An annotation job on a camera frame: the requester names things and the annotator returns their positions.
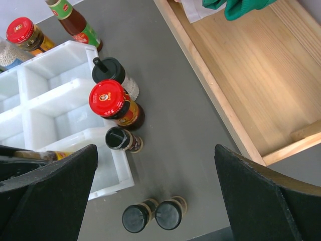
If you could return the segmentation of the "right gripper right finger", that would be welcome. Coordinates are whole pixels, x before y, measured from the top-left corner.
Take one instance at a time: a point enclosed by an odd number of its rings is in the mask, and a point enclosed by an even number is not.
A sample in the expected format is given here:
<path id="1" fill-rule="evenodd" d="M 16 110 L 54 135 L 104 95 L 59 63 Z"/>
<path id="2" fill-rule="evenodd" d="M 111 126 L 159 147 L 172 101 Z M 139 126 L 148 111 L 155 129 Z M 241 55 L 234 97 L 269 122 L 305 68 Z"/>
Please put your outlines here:
<path id="1" fill-rule="evenodd" d="M 222 145 L 215 165 L 235 240 L 320 240 L 320 187 Z"/>

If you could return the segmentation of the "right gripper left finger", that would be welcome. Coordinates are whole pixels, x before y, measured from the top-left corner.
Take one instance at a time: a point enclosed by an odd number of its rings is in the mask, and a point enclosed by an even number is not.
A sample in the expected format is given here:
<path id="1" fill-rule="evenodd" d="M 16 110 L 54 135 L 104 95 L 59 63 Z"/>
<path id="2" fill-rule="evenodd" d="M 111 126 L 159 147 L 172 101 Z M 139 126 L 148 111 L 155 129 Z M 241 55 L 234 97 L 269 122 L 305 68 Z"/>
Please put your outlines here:
<path id="1" fill-rule="evenodd" d="M 1 146 L 1 240 L 77 240 L 98 167 L 97 146 L 41 166 Z"/>

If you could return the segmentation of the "black cap pepper bottle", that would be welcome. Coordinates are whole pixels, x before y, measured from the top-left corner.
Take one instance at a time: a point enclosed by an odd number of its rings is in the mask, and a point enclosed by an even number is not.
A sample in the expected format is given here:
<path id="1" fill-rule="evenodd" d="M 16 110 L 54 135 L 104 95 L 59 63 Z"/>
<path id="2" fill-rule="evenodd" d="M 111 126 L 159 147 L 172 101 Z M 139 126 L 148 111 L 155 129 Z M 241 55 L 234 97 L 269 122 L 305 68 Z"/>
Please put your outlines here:
<path id="1" fill-rule="evenodd" d="M 181 196 L 173 196 L 157 207 L 155 220 L 162 229 L 174 230 L 180 225 L 186 212 L 186 200 Z"/>
<path id="2" fill-rule="evenodd" d="M 155 217 L 159 202 L 153 198 L 130 205 L 122 214 L 123 227 L 130 233 L 141 232 Z"/>

